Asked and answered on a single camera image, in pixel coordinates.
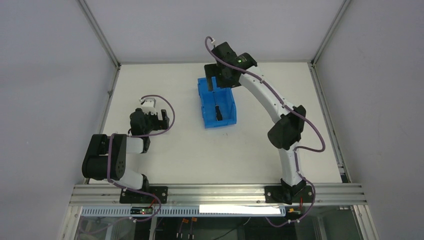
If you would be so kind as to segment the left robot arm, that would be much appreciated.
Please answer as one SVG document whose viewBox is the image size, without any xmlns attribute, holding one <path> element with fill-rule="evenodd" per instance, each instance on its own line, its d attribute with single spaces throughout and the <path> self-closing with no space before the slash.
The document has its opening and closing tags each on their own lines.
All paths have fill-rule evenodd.
<svg viewBox="0 0 424 240">
<path fill-rule="evenodd" d="M 127 155 L 147 153 L 151 133 L 170 127 L 167 111 L 162 109 L 160 115 L 137 108 L 129 116 L 130 136 L 119 133 L 92 135 L 81 167 L 83 176 L 149 193 L 147 176 L 127 168 Z"/>
</svg>

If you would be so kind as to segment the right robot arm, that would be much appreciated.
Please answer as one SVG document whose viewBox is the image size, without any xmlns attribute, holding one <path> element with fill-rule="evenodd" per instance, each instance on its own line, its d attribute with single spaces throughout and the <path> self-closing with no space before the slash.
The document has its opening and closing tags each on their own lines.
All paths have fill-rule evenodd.
<svg viewBox="0 0 424 240">
<path fill-rule="evenodd" d="M 305 125 L 306 109 L 302 105 L 285 103 L 250 54 L 237 55 L 227 42 L 208 47 L 207 51 L 216 60 L 217 85 L 223 88 L 245 87 L 269 114 L 274 125 L 267 137 L 278 149 L 282 167 L 281 186 L 270 194 L 277 203 L 292 204 L 295 196 L 306 186 L 299 175 L 295 157 L 295 147 L 299 145 Z"/>
</svg>

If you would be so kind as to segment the black orange screwdriver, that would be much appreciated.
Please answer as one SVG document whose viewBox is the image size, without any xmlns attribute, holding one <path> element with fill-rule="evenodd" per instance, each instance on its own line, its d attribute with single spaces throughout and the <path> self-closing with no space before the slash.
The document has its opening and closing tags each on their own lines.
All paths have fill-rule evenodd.
<svg viewBox="0 0 424 240">
<path fill-rule="evenodd" d="M 218 99 L 216 97 L 216 92 L 213 92 L 213 98 L 214 98 L 214 102 L 215 102 L 215 116 L 216 116 L 216 120 L 217 121 L 222 121 L 223 120 L 223 116 L 220 110 L 220 106 L 218 104 Z"/>
</svg>

